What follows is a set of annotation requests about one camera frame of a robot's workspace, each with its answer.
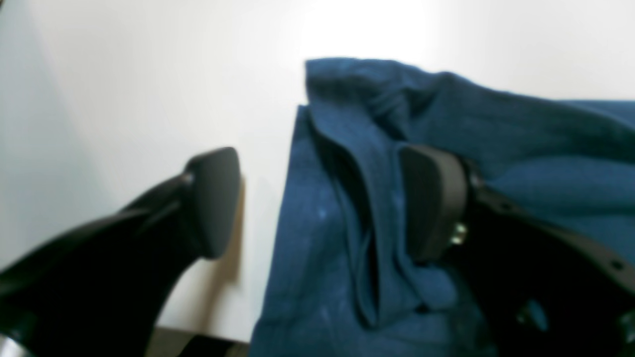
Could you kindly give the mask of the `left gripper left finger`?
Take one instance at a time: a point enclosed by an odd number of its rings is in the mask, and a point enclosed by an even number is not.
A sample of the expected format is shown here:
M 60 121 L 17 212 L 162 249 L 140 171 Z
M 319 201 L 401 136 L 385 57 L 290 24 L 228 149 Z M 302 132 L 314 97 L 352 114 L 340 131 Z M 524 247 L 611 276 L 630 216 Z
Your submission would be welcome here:
M 1 355 L 144 356 L 184 272 L 224 255 L 240 196 L 238 152 L 215 149 L 14 262 L 1 272 Z

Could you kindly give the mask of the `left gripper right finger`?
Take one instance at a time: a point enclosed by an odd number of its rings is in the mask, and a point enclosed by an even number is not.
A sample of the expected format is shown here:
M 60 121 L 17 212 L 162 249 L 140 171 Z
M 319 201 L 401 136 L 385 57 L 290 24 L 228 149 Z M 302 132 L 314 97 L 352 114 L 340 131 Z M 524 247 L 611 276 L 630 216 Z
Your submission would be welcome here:
M 399 151 L 407 252 L 457 273 L 501 357 L 632 357 L 634 267 L 579 233 L 525 213 L 469 161 Z

